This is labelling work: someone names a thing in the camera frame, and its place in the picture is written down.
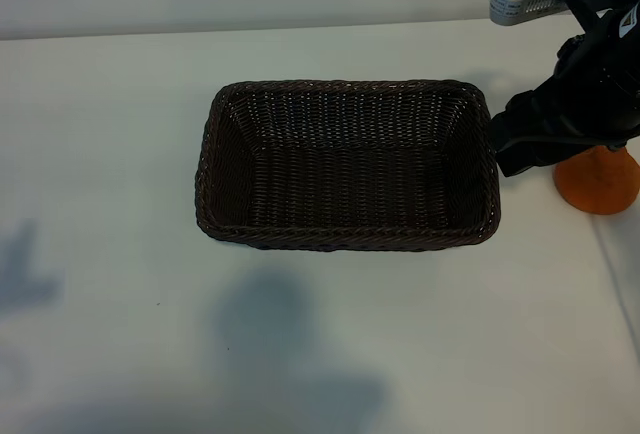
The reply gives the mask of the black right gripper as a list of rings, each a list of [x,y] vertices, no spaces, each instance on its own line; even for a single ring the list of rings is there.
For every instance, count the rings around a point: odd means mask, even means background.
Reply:
[[[505,177],[566,160],[597,145],[622,147],[639,135],[639,36],[577,35],[561,46],[552,107],[560,116],[553,138],[545,127],[550,91],[515,95],[490,121],[490,141]]]

